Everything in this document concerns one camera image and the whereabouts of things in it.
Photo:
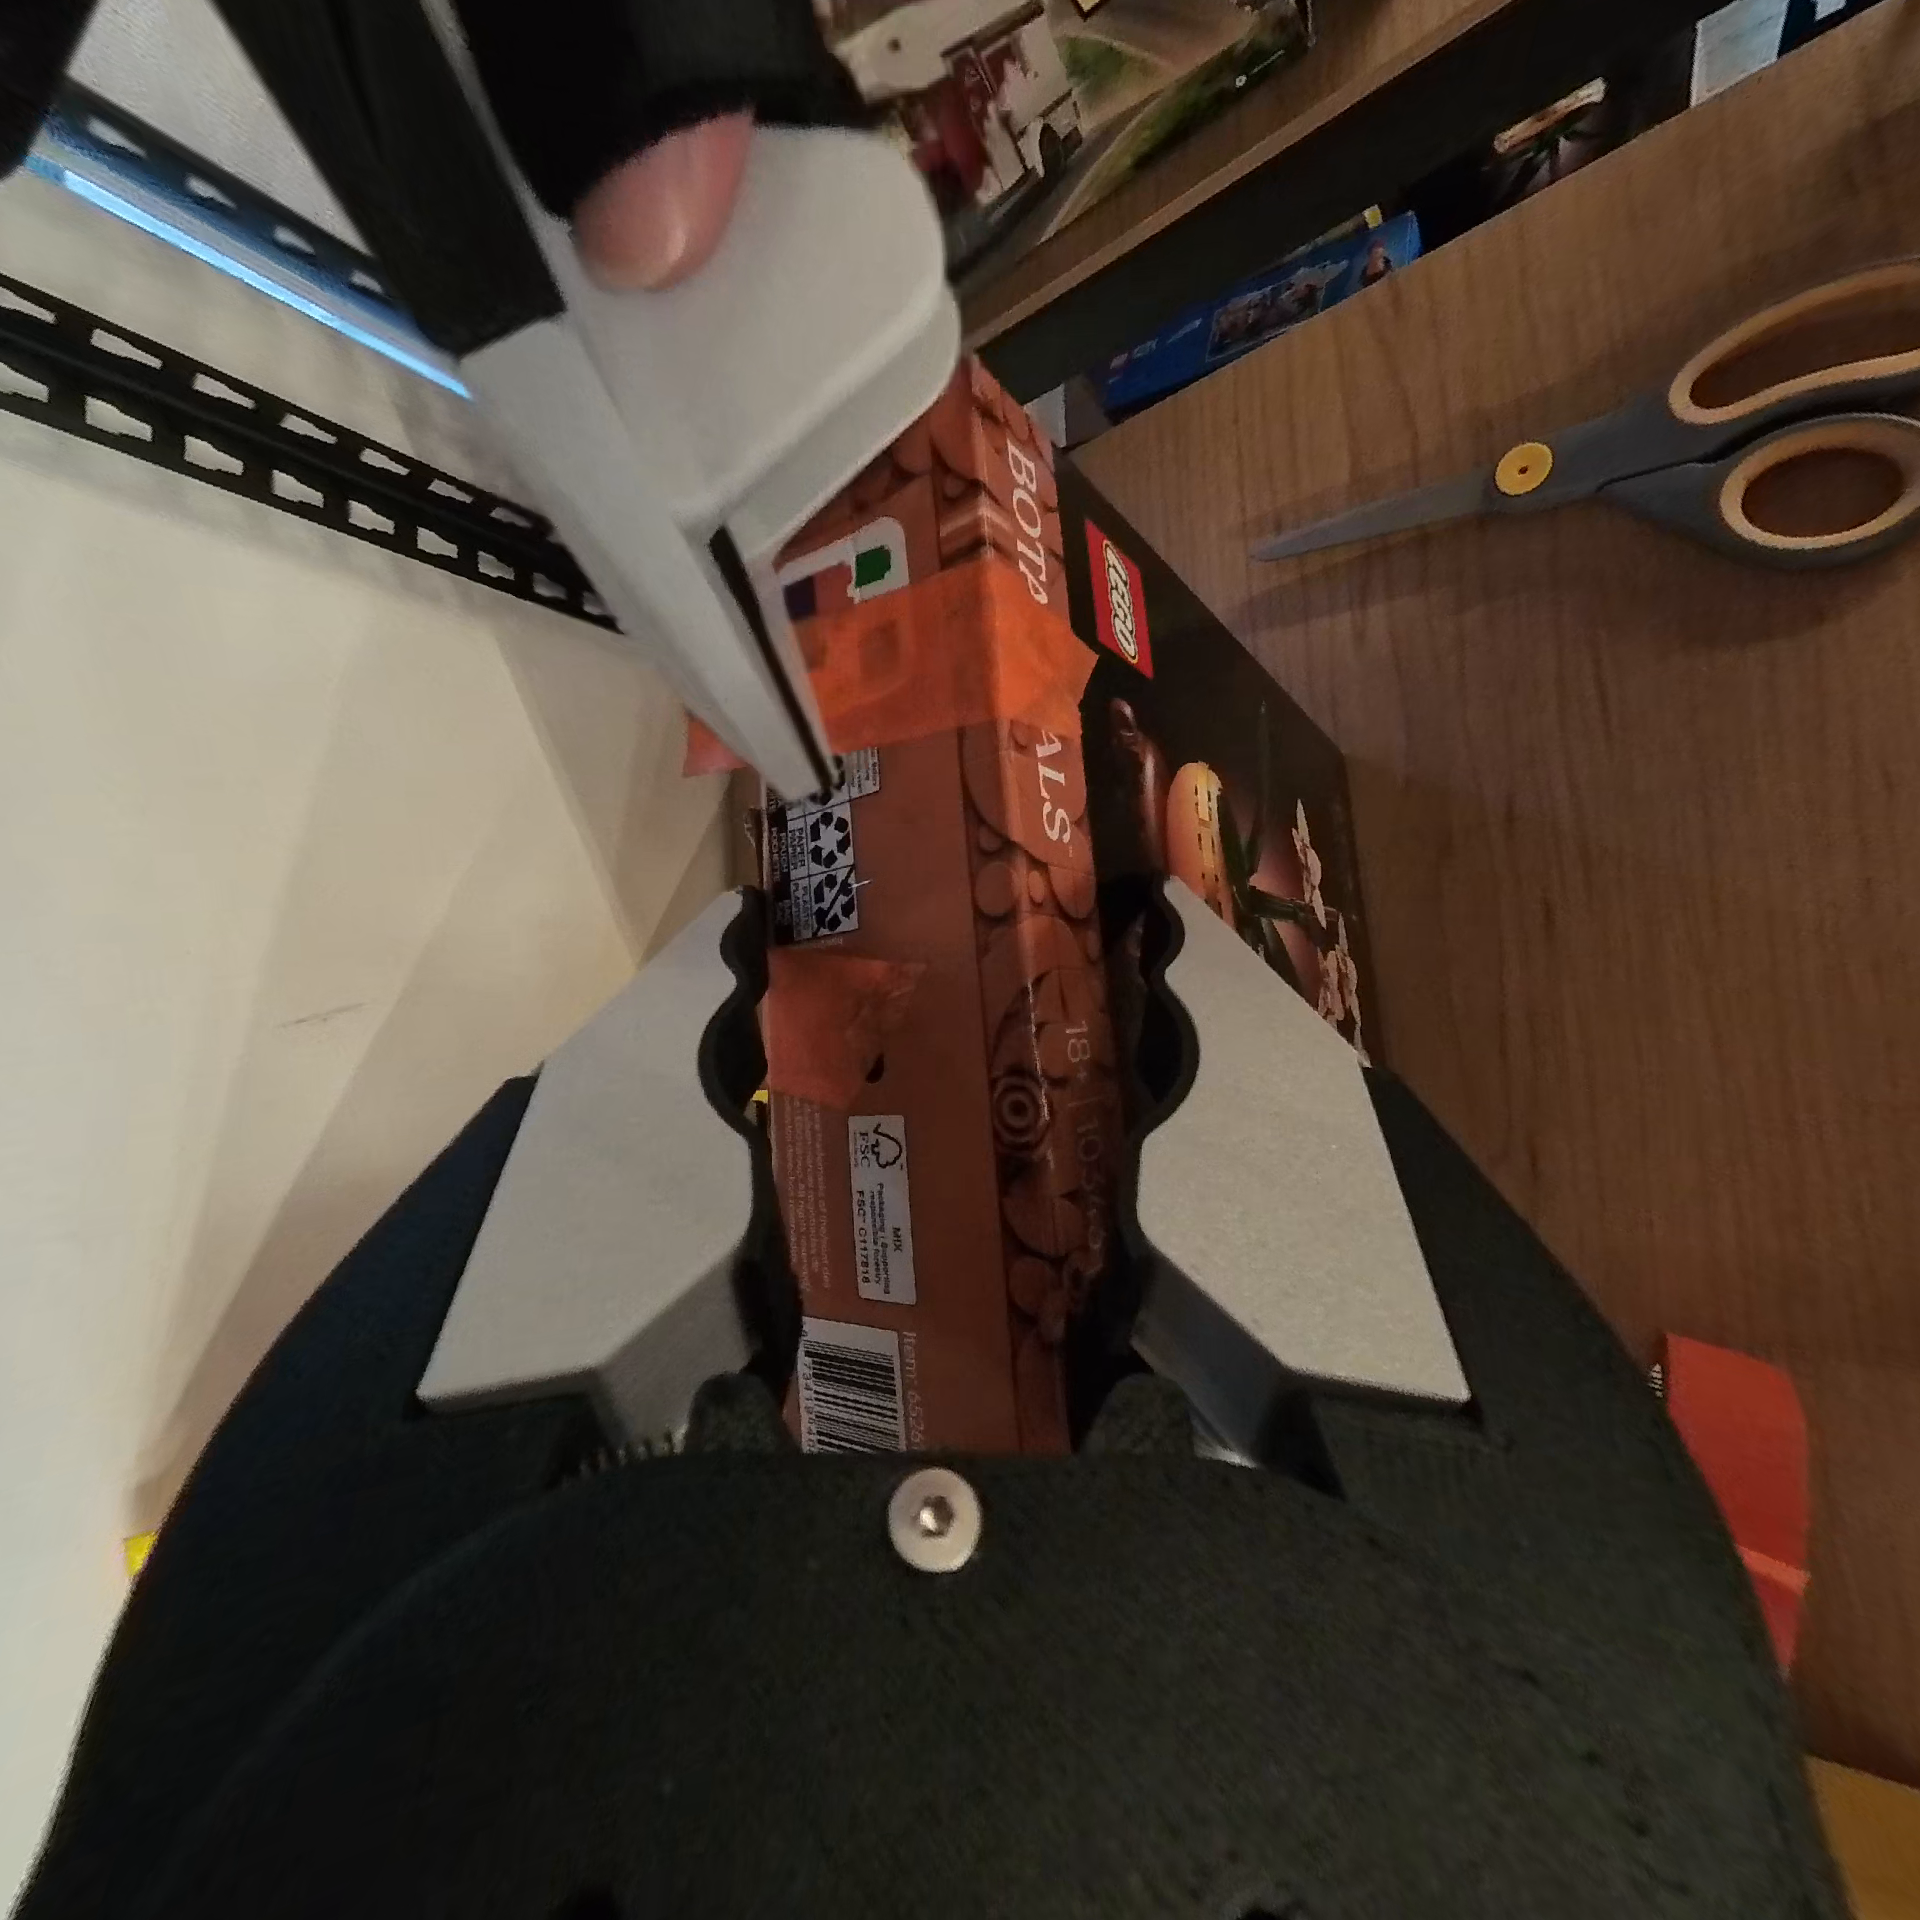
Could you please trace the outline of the orchid print toy box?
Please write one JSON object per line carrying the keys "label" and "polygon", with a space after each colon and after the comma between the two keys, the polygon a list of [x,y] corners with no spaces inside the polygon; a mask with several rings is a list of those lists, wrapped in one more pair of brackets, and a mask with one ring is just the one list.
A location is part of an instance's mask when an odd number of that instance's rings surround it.
{"label": "orchid print toy box", "polygon": [[806,1451],[1070,1450],[1079,1326],[1120,1260],[1158,877],[1369,1050],[1344,758],[969,356],[776,578],[797,629],[975,561],[1020,570],[1089,650],[1081,733],[856,750],[827,798],[759,805],[769,949],[925,964],[851,1110],[766,1094]]}

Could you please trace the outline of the fire truck toy box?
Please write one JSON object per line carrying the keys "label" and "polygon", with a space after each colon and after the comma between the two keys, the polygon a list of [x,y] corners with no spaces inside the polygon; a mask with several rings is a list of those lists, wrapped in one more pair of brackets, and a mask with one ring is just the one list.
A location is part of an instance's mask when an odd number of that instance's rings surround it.
{"label": "fire truck toy box", "polygon": [[949,275],[997,275],[1315,46],[1310,3],[820,3]]}

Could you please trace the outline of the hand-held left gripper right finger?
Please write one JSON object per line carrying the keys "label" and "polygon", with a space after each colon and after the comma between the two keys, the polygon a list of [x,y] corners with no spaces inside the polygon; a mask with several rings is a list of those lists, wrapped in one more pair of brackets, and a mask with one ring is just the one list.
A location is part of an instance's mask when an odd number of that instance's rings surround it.
{"label": "hand-held left gripper right finger", "polygon": [[1139,1147],[1135,1353],[1224,1459],[1280,1459],[1315,1398],[1464,1413],[1358,1054],[1187,883],[1161,898],[1182,1075]]}

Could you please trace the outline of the dark flower toy box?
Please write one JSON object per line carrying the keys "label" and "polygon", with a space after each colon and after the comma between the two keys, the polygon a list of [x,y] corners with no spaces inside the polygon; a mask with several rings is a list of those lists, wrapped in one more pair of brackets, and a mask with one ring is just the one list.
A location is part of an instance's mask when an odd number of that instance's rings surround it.
{"label": "dark flower toy box", "polygon": [[1598,157],[1613,124],[1607,79],[1596,78],[1497,132],[1483,169],[1494,204],[1539,195]]}

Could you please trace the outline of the black perforated rack frame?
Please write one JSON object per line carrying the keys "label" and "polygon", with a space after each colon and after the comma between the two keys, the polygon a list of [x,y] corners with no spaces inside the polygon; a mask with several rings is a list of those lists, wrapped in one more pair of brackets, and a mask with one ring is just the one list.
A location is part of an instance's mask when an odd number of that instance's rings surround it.
{"label": "black perforated rack frame", "polygon": [[552,525],[519,503],[3,277],[3,410],[609,634]]}

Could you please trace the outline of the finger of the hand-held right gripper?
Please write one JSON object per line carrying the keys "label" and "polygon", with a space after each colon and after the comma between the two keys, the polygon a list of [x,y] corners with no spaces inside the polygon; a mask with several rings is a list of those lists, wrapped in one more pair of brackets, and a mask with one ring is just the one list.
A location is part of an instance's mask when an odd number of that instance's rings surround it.
{"label": "finger of the hand-held right gripper", "polygon": [[619,630],[684,706],[782,793],[825,789],[831,755],[759,629],[755,591],[736,591],[675,522],[574,324],[517,327],[465,353],[459,372]]}

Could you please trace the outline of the white card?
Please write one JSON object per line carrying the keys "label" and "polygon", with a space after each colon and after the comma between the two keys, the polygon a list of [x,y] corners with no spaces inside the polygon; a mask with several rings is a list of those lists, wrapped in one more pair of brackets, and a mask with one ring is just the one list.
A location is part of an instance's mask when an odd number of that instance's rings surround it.
{"label": "white card", "polygon": [[1758,75],[1872,3],[1732,3],[1693,28],[1689,105]]}

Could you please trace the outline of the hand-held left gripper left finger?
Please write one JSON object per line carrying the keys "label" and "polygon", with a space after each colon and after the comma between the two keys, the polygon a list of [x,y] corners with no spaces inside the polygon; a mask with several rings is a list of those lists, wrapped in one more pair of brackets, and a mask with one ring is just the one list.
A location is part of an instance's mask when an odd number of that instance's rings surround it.
{"label": "hand-held left gripper left finger", "polygon": [[761,1085],[767,913],[716,898],[542,1065],[419,1381],[430,1409],[582,1395],[624,1445],[700,1387],[785,1387]]}

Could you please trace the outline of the silver metal upright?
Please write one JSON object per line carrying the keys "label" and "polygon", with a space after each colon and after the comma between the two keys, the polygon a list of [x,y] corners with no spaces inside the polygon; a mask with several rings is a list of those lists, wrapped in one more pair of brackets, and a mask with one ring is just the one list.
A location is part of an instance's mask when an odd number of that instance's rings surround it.
{"label": "silver metal upright", "polygon": [[445,393],[465,395],[453,356],[421,333],[368,252],[89,87],[59,85],[24,169]]}

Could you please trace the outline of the blue toy box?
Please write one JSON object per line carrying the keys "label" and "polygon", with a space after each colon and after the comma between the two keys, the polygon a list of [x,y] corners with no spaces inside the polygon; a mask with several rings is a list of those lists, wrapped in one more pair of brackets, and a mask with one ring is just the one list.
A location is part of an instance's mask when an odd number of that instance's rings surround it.
{"label": "blue toy box", "polygon": [[1375,285],[1421,252],[1412,211],[1367,207],[1116,353],[1089,378],[1097,404],[1108,419],[1143,411]]}

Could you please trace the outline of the orange tape roll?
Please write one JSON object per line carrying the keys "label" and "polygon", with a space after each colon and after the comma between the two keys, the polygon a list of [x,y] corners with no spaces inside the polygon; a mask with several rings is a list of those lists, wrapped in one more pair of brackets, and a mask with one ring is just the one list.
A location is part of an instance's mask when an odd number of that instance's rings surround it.
{"label": "orange tape roll", "polygon": [[1808,1417],[1785,1370],[1689,1334],[1663,1334],[1654,1377],[1760,1599],[1789,1673],[1808,1597]]}

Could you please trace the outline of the wooden desk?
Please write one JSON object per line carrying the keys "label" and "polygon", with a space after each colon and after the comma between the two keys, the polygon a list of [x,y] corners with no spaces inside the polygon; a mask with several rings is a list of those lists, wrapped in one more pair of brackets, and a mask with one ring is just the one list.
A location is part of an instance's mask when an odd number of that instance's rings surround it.
{"label": "wooden desk", "polygon": [[1630,1346],[1799,1383],[1808,1745],[1909,1786],[1913,543],[1744,570],[1589,505],[1245,550],[1607,411],[1916,218],[1917,14],[1873,4],[1079,460],[1344,750],[1391,1070]]}

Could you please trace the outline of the person's right hand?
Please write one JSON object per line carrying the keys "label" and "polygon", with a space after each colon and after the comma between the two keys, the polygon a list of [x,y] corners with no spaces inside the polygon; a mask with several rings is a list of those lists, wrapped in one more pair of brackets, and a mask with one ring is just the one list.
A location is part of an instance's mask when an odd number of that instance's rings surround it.
{"label": "person's right hand", "polygon": [[852,129],[819,4],[524,4],[492,79],[542,207],[614,291],[663,291],[726,235],[756,124]]}

